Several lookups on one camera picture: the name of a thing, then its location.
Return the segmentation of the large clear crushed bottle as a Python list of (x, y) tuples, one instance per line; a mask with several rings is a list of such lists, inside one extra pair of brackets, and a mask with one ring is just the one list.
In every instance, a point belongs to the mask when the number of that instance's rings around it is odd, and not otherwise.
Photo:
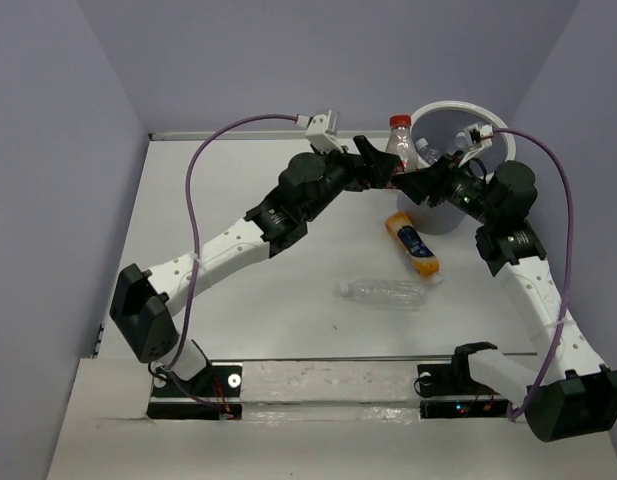
[(402, 280), (346, 281), (338, 284), (336, 292), (342, 298), (374, 309), (417, 310), (427, 299), (423, 286)]

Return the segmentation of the blue label water bottle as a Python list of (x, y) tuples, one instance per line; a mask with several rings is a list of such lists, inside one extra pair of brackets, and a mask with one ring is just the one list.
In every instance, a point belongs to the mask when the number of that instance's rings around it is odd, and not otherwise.
[(456, 155), (458, 152), (465, 154), (469, 148), (470, 145), (466, 134), (464, 132), (458, 132), (447, 147), (447, 152), (450, 155)]

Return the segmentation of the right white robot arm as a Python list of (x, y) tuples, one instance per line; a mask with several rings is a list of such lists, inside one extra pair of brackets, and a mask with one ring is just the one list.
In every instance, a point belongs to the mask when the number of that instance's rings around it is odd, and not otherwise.
[(447, 202), (479, 222), (479, 255), (545, 360), (533, 371), (490, 342), (460, 345), (450, 363), (421, 386), (422, 395), (490, 389), (508, 400), (510, 415), (523, 416), (544, 442), (610, 430), (617, 420), (617, 369), (609, 368), (586, 341), (527, 220), (537, 198), (534, 172), (505, 161), (482, 179), (444, 157), (428, 168), (398, 174), (392, 182), (416, 204)]

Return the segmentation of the slim clear plastic bottle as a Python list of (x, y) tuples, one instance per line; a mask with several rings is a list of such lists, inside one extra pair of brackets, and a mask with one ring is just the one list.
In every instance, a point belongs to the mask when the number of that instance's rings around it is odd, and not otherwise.
[(419, 138), (414, 143), (420, 158), (420, 164), (427, 168), (436, 163), (442, 156), (442, 153), (433, 148), (425, 138)]

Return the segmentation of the orange juice bottle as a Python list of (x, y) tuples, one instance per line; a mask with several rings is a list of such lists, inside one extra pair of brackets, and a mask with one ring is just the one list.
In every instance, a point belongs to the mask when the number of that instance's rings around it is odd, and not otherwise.
[(439, 259), (425, 244), (406, 213), (393, 214), (384, 225), (396, 245), (407, 256), (412, 268), (423, 280), (432, 285), (438, 285), (443, 281)]

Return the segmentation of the red cap clear bottle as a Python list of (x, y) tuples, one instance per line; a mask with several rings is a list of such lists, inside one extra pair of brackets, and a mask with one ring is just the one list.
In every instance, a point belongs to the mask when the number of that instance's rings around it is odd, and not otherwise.
[(419, 157), (411, 136), (410, 115), (398, 114), (389, 119), (390, 134), (386, 152), (400, 158), (400, 163), (394, 170), (394, 175), (416, 171), (419, 168)]

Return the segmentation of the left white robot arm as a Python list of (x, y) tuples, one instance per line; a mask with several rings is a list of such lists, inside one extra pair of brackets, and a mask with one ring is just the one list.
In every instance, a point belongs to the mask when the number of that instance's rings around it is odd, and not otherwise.
[(289, 249), (342, 192), (384, 188), (399, 157), (363, 135), (353, 142), (354, 153), (334, 148), (292, 157), (262, 202), (205, 245), (147, 270), (131, 264), (119, 272), (109, 316), (140, 363), (173, 373), (186, 394), (207, 388), (210, 362), (175, 316), (189, 315), (197, 295), (230, 275)]

